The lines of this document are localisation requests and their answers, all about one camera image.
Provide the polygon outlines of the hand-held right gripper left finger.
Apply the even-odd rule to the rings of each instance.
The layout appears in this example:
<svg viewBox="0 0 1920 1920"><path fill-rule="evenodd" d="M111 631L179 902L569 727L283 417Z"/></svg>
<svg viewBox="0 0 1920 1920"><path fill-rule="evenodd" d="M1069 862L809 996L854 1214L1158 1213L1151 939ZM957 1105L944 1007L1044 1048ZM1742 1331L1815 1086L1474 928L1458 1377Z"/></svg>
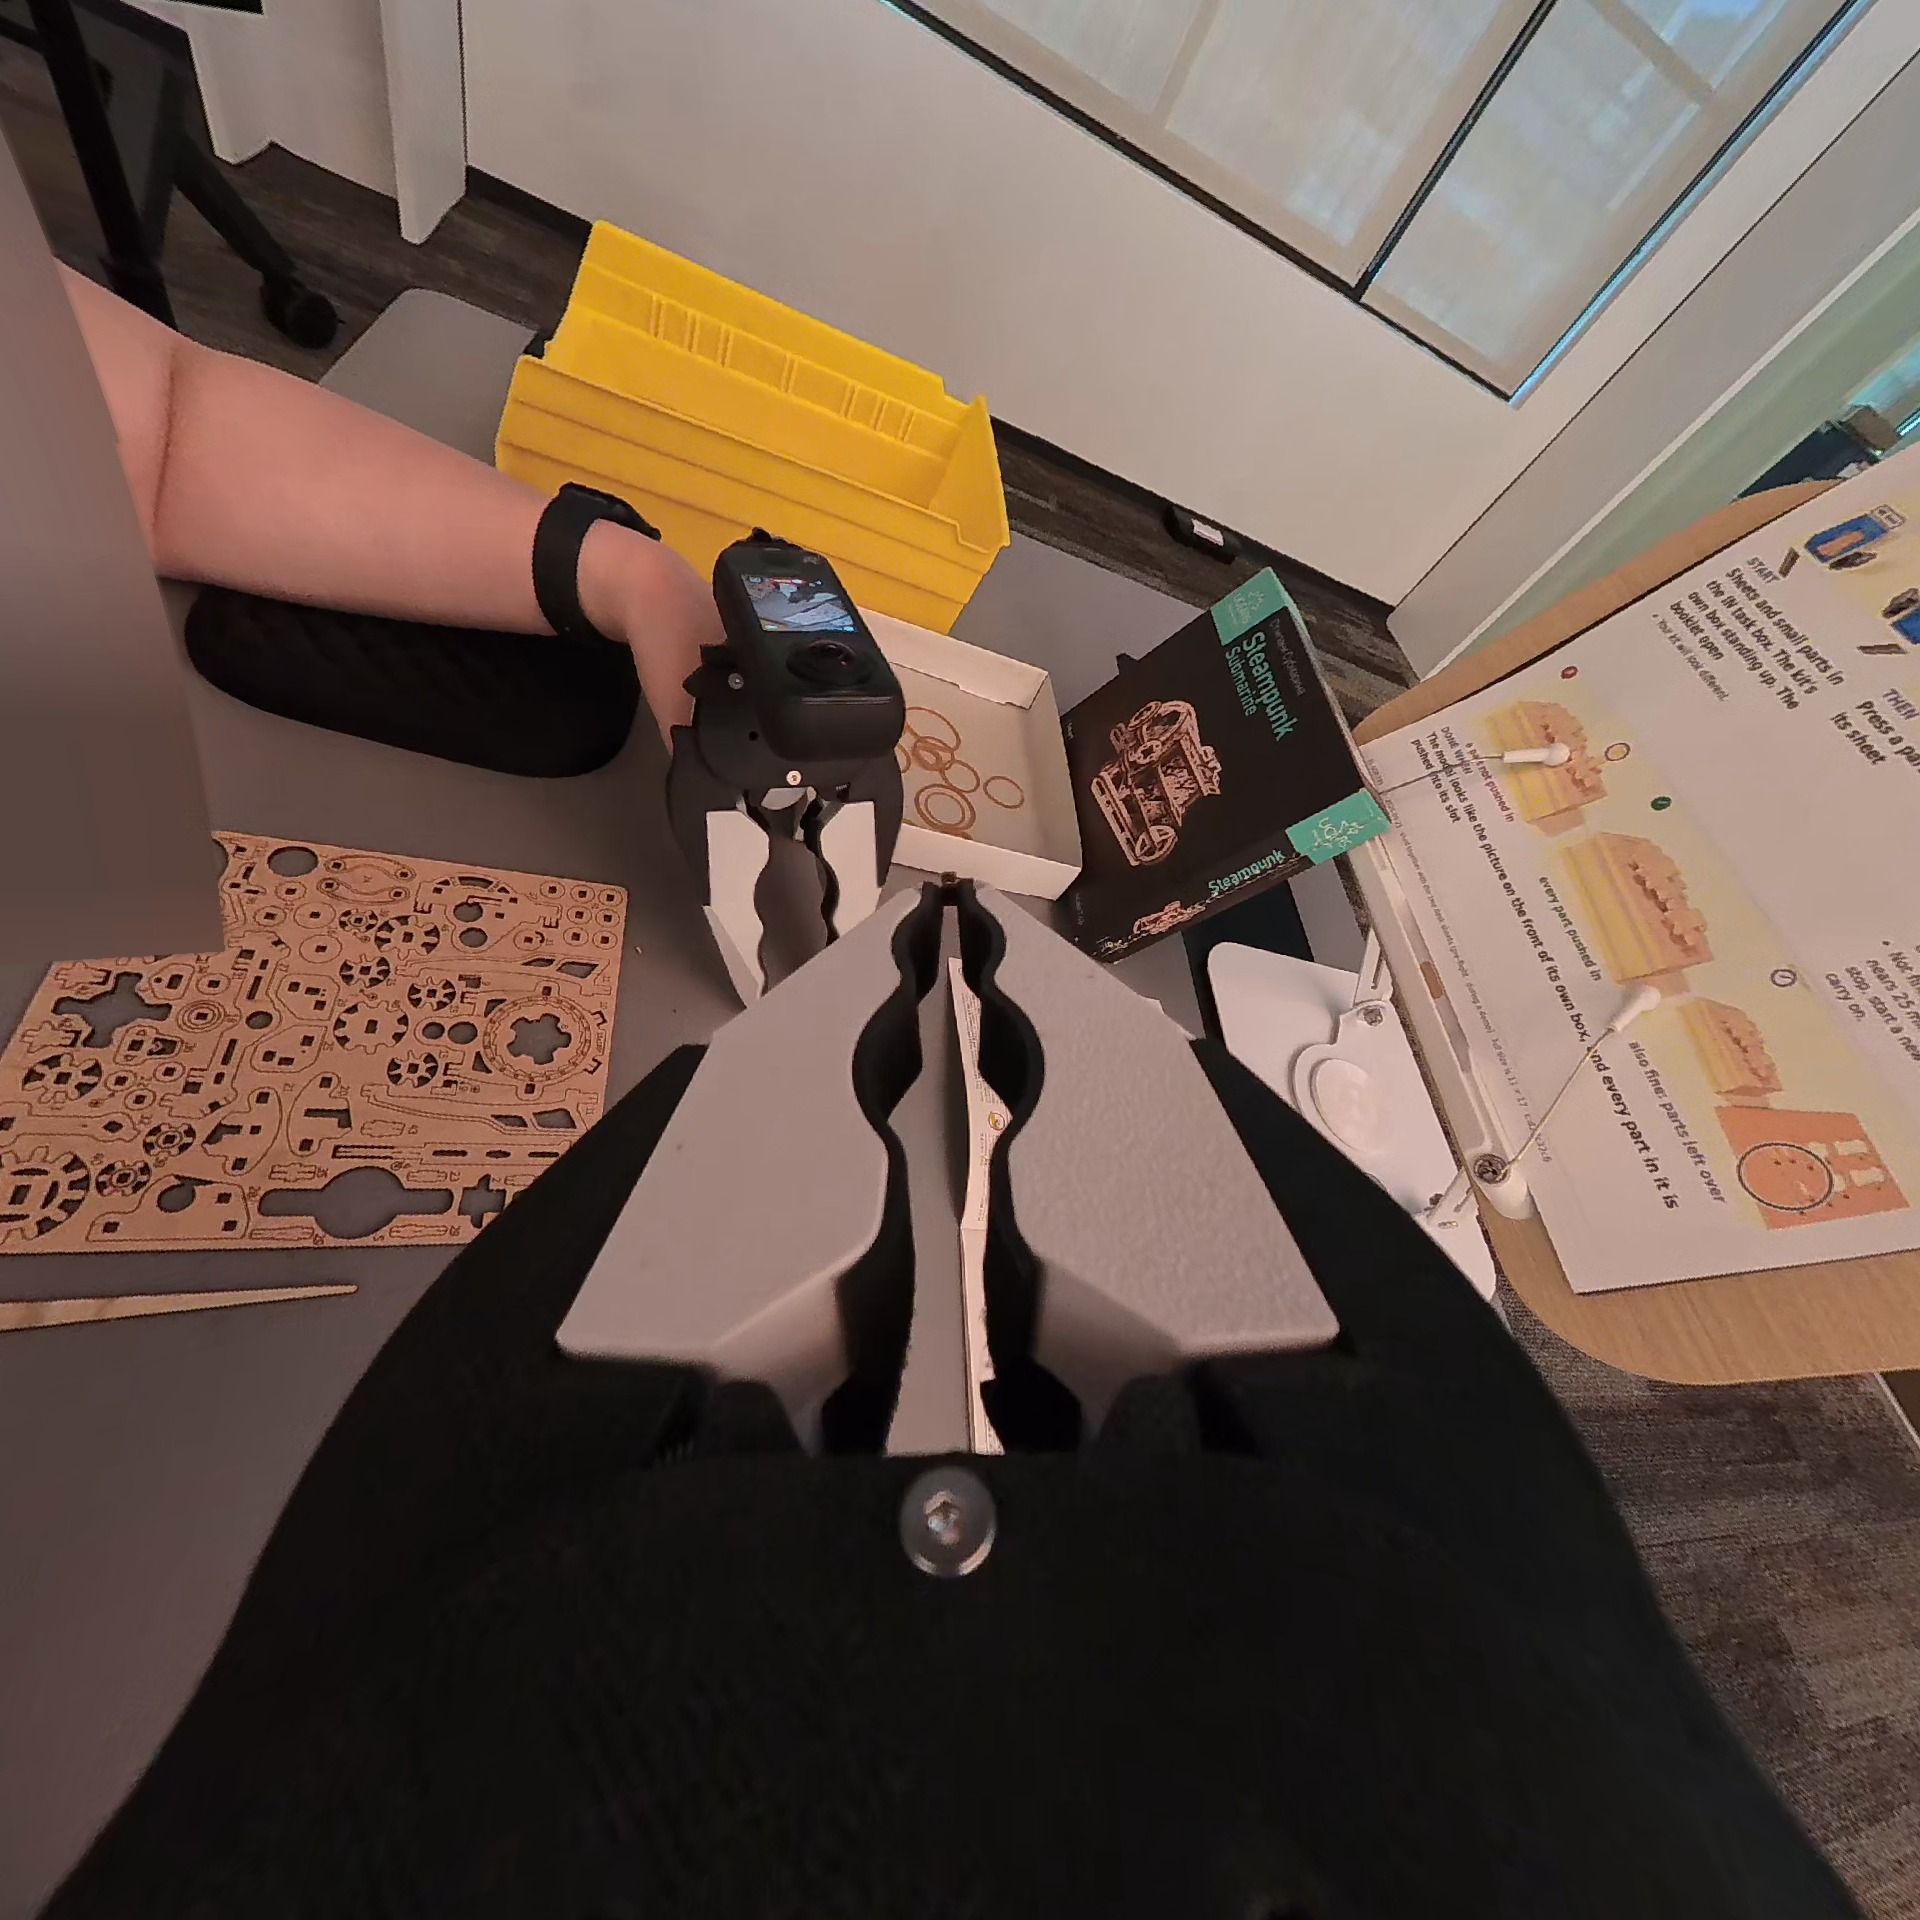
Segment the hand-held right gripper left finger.
<svg viewBox="0 0 1920 1920"><path fill-rule="evenodd" d="M885 1448L915 1278L889 1119L944 909L932 882L885 901L714 1035L557 1328L567 1356L757 1380L825 1453Z"/></svg>

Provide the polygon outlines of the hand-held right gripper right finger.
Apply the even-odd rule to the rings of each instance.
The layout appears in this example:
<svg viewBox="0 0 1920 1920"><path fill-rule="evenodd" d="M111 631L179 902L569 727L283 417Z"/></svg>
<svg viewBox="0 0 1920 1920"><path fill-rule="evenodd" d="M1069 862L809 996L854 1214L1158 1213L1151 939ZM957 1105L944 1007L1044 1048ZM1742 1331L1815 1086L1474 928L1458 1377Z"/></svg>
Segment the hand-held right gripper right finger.
<svg viewBox="0 0 1920 1920"><path fill-rule="evenodd" d="M1337 1320L1191 1042L993 888L954 893L970 1356L996 1429L1095 1429L1142 1377Z"/></svg>

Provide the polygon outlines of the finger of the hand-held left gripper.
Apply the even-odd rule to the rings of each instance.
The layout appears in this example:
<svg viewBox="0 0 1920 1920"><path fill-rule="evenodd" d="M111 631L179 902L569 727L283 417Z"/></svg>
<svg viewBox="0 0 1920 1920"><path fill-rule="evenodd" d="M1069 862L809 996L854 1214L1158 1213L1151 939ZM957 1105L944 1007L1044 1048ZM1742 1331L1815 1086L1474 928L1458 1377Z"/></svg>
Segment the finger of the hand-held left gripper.
<svg viewBox="0 0 1920 1920"><path fill-rule="evenodd" d="M850 934L877 907L877 814L871 801L805 795L795 838L809 861L801 884L801 946L813 955Z"/></svg>
<svg viewBox="0 0 1920 1920"><path fill-rule="evenodd" d="M803 963L803 849L793 804L707 812L706 923L743 1007Z"/></svg>

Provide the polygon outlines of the laser-cut wooden parts sheet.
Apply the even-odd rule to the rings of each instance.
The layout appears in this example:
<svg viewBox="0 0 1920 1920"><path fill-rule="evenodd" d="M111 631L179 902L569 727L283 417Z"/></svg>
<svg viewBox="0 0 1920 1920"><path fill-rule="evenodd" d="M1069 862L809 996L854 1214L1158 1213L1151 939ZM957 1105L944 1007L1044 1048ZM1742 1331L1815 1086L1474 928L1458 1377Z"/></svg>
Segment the laser-cut wooden parts sheet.
<svg viewBox="0 0 1920 1920"><path fill-rule="evenodd" d="M53 965L8 1041L4 1255L463 1245L604 1114L624 888L216 840L222 950Z"/></svg>

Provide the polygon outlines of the person's left forearm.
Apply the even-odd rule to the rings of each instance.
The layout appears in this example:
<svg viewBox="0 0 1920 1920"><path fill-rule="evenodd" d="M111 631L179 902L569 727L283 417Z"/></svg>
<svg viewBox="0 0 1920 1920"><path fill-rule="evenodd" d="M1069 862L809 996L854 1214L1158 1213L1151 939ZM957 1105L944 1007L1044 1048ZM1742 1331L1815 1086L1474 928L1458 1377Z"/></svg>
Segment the person's left forearm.
<svg viewBox="0 0 1920 1920"><path fill-rule="evenodd" d="M155 572L289 604L543 634L543 501L492 467L250 359L198 347L76 271Z"/></svg>

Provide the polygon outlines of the black model kit box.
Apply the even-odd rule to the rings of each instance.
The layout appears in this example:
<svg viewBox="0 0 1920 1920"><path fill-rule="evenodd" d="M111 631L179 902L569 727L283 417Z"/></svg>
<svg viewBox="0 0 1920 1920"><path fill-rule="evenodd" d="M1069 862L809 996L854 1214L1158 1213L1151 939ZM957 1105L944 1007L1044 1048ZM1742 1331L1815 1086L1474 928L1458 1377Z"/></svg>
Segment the black model kit box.
<svg viewBox="0 0 1920 1920"><path fill-rule="evenodd" d="M1273 571L1061 722L1078 880L1067 936L1113 963L1390 828Z"/></svg>

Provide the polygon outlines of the person's left hand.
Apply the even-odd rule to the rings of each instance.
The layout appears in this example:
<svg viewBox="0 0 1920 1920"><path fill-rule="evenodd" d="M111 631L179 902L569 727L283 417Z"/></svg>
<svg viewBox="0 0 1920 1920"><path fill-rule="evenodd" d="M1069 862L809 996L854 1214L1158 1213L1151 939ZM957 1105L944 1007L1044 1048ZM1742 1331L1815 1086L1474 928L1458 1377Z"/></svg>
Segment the person's left hand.
<svg viewBox="0 0 1920 1920"><path fill-rule="evenodd" d="M723 642L711 586L658 541L611 529L591 535L588 545L604 554L582 554L582 606L632 653L646 708L669 746L673 732L691 724L690 677L703 651Z"/></svg>

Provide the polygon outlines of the pile of rubber bands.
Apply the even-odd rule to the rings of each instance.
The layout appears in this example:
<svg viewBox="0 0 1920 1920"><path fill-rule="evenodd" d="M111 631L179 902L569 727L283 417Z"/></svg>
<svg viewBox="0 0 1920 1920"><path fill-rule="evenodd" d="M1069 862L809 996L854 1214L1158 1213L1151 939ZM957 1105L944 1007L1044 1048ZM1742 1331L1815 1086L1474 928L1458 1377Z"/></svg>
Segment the pile of rubber bands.
<svg viewBox="0 0 1920 1920"><path fill-rule="evenodd" d="M1019 812L1028 795L1006 773L986 773L945 713L910 704L894 748L907 818L934 835L972 838L982 810Z"/></svg>

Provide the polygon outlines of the yellow plastic bin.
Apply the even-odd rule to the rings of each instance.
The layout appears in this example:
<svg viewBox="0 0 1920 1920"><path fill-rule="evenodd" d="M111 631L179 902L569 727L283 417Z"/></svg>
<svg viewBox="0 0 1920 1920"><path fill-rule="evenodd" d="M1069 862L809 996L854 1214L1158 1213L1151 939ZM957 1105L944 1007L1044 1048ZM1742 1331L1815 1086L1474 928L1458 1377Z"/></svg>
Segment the yellow plastic bin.
<svg viewBox="0 0 1920 1920"><path fill-rule="evenodd" d="M980 398L888 355L851 368L732 338L721 362L613 326L609 389L521 356L493 460L539 493L620 497L707 579L753 530L825 559L863 612L947 634L1009 541Z"/></svg>
<svg viewBox="0 0 1920 1920"><path fill-rule="evenodd" d="M951 521L832 478L655 406L611 397L524 356L493 438L493 467L542 495L609 493L700 574L760 529L832 563L863 612L947 634L996 563Z"/></svg>
<svg viewBox="0 0 1920 1920"><path fill-rule="evenodd" d="M767 530L938 634L1009 541L980 397L607 223L515 360L493 464L624 499L700 572Z"/></svg>

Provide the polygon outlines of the white cardboard tray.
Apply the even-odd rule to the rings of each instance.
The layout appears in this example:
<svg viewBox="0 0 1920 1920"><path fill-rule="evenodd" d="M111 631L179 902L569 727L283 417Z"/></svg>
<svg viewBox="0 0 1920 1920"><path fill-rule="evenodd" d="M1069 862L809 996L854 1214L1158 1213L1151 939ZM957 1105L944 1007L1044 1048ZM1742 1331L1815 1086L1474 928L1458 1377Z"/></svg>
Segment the white cardboard tray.
<svg viewBox="0 0 1920 1920"><path fill-rule="evenodd" d="M906 708L944 713L980 770L1006 773L1025 792L1019 812L982 809L972 836L914 825L901 801L891 875L951 873L1006 895L1058 901L1081 873L1081 835L1048 675L879 612L868 615L868 626Z"/></svg>

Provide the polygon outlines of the black smartwatch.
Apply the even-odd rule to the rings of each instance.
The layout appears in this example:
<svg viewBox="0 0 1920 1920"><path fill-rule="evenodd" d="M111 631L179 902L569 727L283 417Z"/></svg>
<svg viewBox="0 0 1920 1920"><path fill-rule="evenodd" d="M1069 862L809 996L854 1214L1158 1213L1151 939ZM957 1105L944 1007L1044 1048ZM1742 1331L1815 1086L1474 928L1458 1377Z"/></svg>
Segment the black smartwatch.
<svg viewBox="0 0 1920 1920"><path fill-rule="evenodd" d="M580 594L582 550L588 535L604 523L659 543L659 529L626 499L578 483L564 483L539 513L532 585L539 616L556 636L611 641L588 616Z"/></svg>

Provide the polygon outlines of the black wrist rest pad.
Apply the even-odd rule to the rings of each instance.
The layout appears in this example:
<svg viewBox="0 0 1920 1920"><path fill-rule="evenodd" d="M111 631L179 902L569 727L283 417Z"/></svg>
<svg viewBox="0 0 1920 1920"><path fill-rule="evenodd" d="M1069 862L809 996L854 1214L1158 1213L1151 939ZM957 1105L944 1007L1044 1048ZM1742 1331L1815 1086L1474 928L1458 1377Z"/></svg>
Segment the black wrist rest pad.
<svg viewBox="0 0 1920 1920"><path fill-rule="evenodd" d="M597 636L437 626L202 589L183 649L230 698L379 746L524 778L620 755L641 697L632 653Z"/></svg>

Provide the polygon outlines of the thin wooden stick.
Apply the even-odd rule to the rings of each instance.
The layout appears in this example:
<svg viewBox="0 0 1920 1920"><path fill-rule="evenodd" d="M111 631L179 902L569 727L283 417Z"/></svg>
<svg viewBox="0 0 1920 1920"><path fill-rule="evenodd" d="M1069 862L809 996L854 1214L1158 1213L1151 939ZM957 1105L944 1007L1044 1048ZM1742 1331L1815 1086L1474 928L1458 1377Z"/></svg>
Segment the thin wooden stick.
<svg viewBox="0 0 1920 1920"><path fill-rule="evenodd" d="M111 1323L151 1320L202 1313L232 1313L258 1306L341 1301L358 1294L350 1283L276 1288L133 1292L2 1303L2 1333L43 1333Z"/></svg>

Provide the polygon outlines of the printed instruction poster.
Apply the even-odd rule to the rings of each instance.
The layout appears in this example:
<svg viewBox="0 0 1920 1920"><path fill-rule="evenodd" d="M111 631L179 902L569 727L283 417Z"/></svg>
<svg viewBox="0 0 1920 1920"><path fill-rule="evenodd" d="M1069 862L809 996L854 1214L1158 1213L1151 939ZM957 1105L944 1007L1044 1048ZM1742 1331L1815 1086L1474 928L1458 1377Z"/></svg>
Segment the printed instruction poster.
<svg viewBox="0 0 1920 1920"><path fill-rule="evenodd" d="M1361 751L1576 1292L1915 1248L1915 463Z"/></svg>

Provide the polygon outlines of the large window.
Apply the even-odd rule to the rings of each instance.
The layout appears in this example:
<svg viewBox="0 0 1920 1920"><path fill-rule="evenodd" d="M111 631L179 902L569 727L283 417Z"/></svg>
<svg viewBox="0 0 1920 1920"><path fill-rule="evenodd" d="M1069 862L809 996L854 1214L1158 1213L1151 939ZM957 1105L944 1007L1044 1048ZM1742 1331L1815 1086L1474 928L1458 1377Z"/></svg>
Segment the large window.
<svg viewBox="0 0 1920 1920"><path fill-rule="evenodd" d="M889 11L1516 402L1876 7Z"/></svg>

